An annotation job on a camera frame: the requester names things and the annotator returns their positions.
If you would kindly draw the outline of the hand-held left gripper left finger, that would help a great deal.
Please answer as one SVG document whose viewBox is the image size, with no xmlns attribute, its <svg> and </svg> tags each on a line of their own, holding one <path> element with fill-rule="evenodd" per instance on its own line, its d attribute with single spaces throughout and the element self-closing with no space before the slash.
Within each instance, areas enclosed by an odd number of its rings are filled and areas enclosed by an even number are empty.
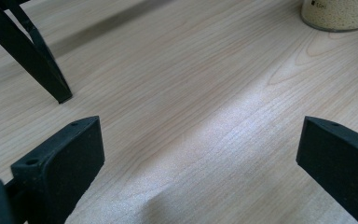
<svg viewBox="0 0 358 224">
<path fill-rule="evenodd" d="M 76 120 L 11 165 L 29 224 L 64 224 L 104 164 L 97 116 Z"/>
</svg>

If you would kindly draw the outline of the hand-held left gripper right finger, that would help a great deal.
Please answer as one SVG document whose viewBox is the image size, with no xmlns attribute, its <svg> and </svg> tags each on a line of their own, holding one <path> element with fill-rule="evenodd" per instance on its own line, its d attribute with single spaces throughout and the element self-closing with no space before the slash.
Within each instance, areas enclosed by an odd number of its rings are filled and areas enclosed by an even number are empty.
<svg viewBox="0 0 358 224">
<path fill-rule="evenodd" d="M 296 155 L 302 167 L 358 221 L 358 133 L 306 117 Z"/>
</svg>

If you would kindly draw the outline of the black raised shelf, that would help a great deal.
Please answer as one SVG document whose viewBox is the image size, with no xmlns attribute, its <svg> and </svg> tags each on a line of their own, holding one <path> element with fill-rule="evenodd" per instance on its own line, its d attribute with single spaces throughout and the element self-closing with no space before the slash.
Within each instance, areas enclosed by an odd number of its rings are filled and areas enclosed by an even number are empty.
<svg viewBox="0 0 358 224">
<path fill-rule="evenodd" d="M 0 0 L 0 45 L 62 104 L 73 94 L 44 38 L 21 8 L 28 1 Z"/>
</svg>

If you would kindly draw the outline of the silver-lidded jar yellow grains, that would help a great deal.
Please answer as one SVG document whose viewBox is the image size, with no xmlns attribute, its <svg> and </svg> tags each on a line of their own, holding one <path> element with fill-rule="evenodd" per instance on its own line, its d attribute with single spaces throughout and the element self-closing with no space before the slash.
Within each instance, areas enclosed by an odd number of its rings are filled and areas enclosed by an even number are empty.
<svg viewBox="0 0 358 224">
<path fill-rule="evenodd" d="M 303 0 L 301 18 L 323 31 L 358 30 L 358 0 Z"/>
</svg>

